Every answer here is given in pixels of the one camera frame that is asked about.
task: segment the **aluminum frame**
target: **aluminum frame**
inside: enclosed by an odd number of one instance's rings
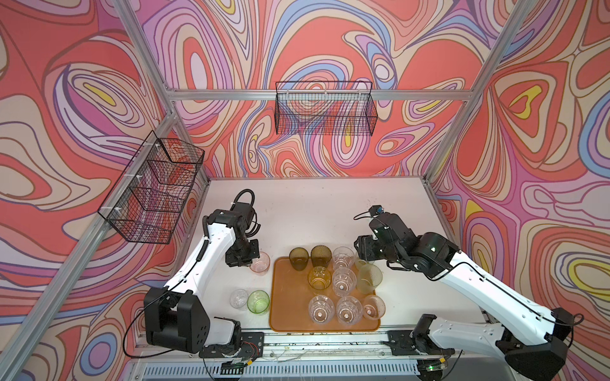
[[[493,72],[500,64],[504,53],[514,39],[517,31],[525,20],[529,9],[532,8],[538,0],[518,0],[513,8],[509,18],[500,32],[498,40],[492,47],[490,54],[483,63],[481,71],[477,75],[475,82],[470,90],[373,90],[372,96],[375,100],[451,100],[464,101],[465,104],[460,108],[456,115],[456,120],[450,126],[447,134],[445,134],[438,149],[435,152],[431,164],[428,166],[424,187],[426,191],[434,196],[426,179],[434,174],[438,167],[442,164],[443,158],[447,152],[453,148],[455,138],[460,134],[468,120],[470,114],[474,111],[476,100],[482,95],[485,86],[492,77]],[[129,38],[134,44],[137,55],[143,62],[146,72],[148,73],[153,87],[157,91],[163,107],[167,111],[167,115],[163,121],[157,126],[156,132],[160,137],[166,137],[173,126],[176,126],[177,135],[185,140],[192,139],[184,126],[182,118],[178,118],[178,113],[174,105],[175,101],[186,100],[237,100],[237,101],[261,101],[273,100],[275,98],[274,90],[173,90],[168,89],[159,67],[154,60],[154,56],[146,38],[142,31],[142,27],[136,17],[133,8],[129,4],[129,0],[114,0],[117,14],[125,26]],[[134,160],[134,165],[131,168],[137,169],[135,165],[138,158]],[[207,187],[209,179],[203,171],[200,171],[200,176]],[[117,191],[126,187],[128,180],[121,180]],[[32,311],[26,316],[26,319],[20,325],[19,329],[9,343],[0,354],[0,380],[12,381],[15,380],[23,366],[28,361],[29,357],[35,350],[36,346],[42,339],[51,321],[59,311],[63,302],[69,295],[70,291],[80,278],[89,260],[102,242],[104,236],[109,231],[109,224],[99,215],[96,215],[94,221],[89,225],[82,238],[79,240],[76,247],[72,250],[66,261],[62,264],[57,274],[51,280],[51,283],[45,288],[45,291],[34,305]],[[444,227],[447,234],[451,232]],[[192,237],[194,230],[189,228],[187,240],[183,243],[187,247],[190,245],[189,240]]]

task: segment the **robotic arm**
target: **robotic arm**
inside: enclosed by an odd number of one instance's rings
[[[252,196],[249,204],[238,202],[244,193]],[[248,241],[260,229],[255,220],[255,228],[248,231],[255,217],[254,192],[245,189],[235,197],[230,210],[216,209],[203,218],[204,236],[182,268],[163,288],[151,288],[144,298],[149,344],[190,353],[211,344],[233,351],[240,347],[239,322],[210,319],[200,298],[223,257],[229,267],[248,266],[259,257],[258,240]]]
[[[460,348],[489,355],[506,360],[534,381],[550,381],[559,372],[568,352],[564,339],[575,325],[573,315],[522,296],[443,236],[415,236],[398,215],[384,212],[381,205],[372,206],[368,213],[370,217],[361,218],[371,218],[369,227],[374,235],[359,236],[354,242],[361,259],[385,259],[390,269],[421,272],[430,281],[458,290],[500,321],[466,324],[423,315],[412,333],[414,349],[428,353],[431,349]]]

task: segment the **vented panel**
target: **vented panel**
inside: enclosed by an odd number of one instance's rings
[[[220,374],[220,363],[208,361],[207,368],[215,379],[234,378]],[[263,377],[350,377],[417,375],[416,360],[328,360],[328,361],[259,361],[244,369],[242,378]],[[209,380],[202,363],[150,363],[144,380]]]

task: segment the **black mounting plate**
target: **black mounting plate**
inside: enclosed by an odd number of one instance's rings
[[[421,355],[421,353],[417,352],[413,345],[413,339],[411,338],[410,330],[404,331],[388,331],[388,341],[389,346],[392,350],[392,355],[394,356],[409,356],[409,355]],[[429,355],[453,355],[455,354],[455,349],[429,349]]]
[[[259,350],[259,353],[254,353],[254,349],[250,344],[244,343],[248,341],[253,343]],[[201,358],[250,358],[253,356],[263,356],[263,345],[265,344],[265,334],[263,332],[242,332],[242,339],[240,340],[242,347],[233,356],[227,357],[219,351],[217,345],[213,344],[207,347],[203,347],[199,352]]]

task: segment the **orange serving tray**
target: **orange serving tray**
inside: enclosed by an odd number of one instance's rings
[[[379,328],[380,320],[362,318],[353,326],[339,323],[336,315],[326,324],[314,323],[309,317],[309,301],[316,295],[325,295],[337,305],[339,297],[332,285],[325,290],[315,290],[307,282],[307,274],[312,269],[311,261],[303,271],[292,268],[288,257],[281,257],[273,265],[273,286],[271,287],[271,312],[269,326],[276,332],[368,332]],[[358,290],[350,296],[360,302],[366,295]]]

